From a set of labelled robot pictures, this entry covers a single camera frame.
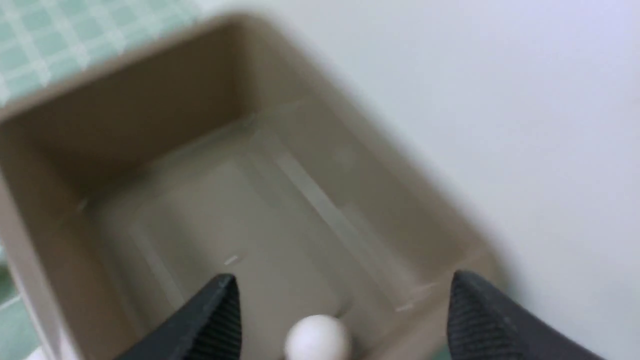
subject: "white wall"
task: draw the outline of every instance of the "white wall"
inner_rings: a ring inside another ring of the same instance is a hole
[[[255,0],[252,6],[275,14],[495,239],[530,309],[609,359],[636,359],[640,13],[634,3]]]

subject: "tile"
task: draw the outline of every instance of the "tile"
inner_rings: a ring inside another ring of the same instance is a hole
[[[23,360],[38,345],[38,335],[22,301],[16,301],[0,309],[0,354],[2,354],[2,360]]]
[[[129,6],[121,6],[111,11],[110,14],[113,22],[121,28],[134,24],[138,20],[138,16]]]
[[[0,47],[8,42],[15,41],[15,33],[13,28],[6,21],[0,22]]]
[[[38,4],[40,0],[10,0],[13,2],[13,6],[20,10],[25,8],[32,8],[34,5]]]
[[[451,360],[451,355],[449,355],[449,348],[446,346],[438,351],[431,360]]]
[[[71,55],[66,58],[56,60],[49,64],[49,72],[51,73],[51,81],[58,81],[68,78],[69,76],[82,71],[80,63]]]
[[[193,21],[191,19],[185,19],[181,15],[170,14],[160,20],[161,33],[167,33],[169,31],[175,31],[185,26],[191,25]]]
[[[23,15],[22,25],[27,31],[38,31],[53,27],[53,19],[47,10],[39,9]]]
[[[6,74],[29,63],[29,57],[18,44],[0,52],[0,74]]]
[[[102,62],[118,54],[118,49],[107,39],[86,50],[91,63]]]
[[[153,40],[153,36],[141,26],[124,33],[123,35],[125,38],[125,46],[127,48],[137,47]]]
[[[165,11],[171,6],[170,0],[141,0],[141,1],[143,1],[149,9],[157,12]]]
[[[80,41],[91,41],[104,36],[104,30],[95,17],[89,17],[73,23],[73,27]]]
[[[4,83],[11,93],[11,98],[26,95],[41,87],[38,73],[34,70],[13,78],[5,79]]]
[[[33,44],[43,58],[48,58],[68,49],[67,41],[61,33],[52,31],[33,39]]]
[[[10,300],[17,295],[18,291],[13,285],[11,276],[9,275],[9,269],[0,264],[0,304],[4,304],[7,300]]]
[[[74,17],[89,12],[85,0],[59,0],[56,4],[67,17]]]

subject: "ping pong ball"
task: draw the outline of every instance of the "ping pong ball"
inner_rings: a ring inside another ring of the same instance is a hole
[[[351,336],[332,316],[308,316],[291,327],[284,352],[287,360],[348,360]]]

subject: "plastic container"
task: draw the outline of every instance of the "plastic container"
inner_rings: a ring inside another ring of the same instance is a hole
[[[444,343],[452,272],[485,243],[263,20],[218,17],[10,106],[0,233],[52,359],[114,358],[237,276],[243,359],[300,318],[358,356]]]

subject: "green tiled floor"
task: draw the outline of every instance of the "green tiled floor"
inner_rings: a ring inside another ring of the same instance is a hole
[[[0,108],[195,20],[189,0],[0,0]],[[0,360],[37,346],[0,247]]]

